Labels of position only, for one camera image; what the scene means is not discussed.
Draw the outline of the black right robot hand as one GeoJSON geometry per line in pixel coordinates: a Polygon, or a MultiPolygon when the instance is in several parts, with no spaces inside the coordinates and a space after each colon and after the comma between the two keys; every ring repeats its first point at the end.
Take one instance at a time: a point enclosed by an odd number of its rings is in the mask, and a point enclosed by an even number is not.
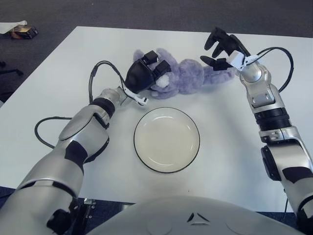
{"type": "Polygon", "coordinates": [[[214,71],[223,71],[232,67],[226,62],[226,58],[215,60],[215,58],[223,51],[225,51],[228,56],[230,56],[235,50],[241,52],[244,56],[251,55],[235,35],[228,35],[224,30],[218,27],[215,27],[215,29],[211,32],[205,43],[204,49],[209,50],[216,42],[218,42],[218,45],[212,52],[212,58],[205,55],[200,57],[200,59],[207,65],[211,66],[214,71]]]}

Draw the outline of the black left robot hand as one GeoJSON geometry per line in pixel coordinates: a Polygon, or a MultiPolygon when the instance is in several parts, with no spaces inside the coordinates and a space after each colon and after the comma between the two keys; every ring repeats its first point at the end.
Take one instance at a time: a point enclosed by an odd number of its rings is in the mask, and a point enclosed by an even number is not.
{"type": "Polygon", "coordinates": [[[134,94],[151,88],[165,73],[171,72],[171,66],[162,60],[152,70],[149,65],[157,63],[158,55],[151,50],[133,62],[127,72],[125,86],[134,94]]]}

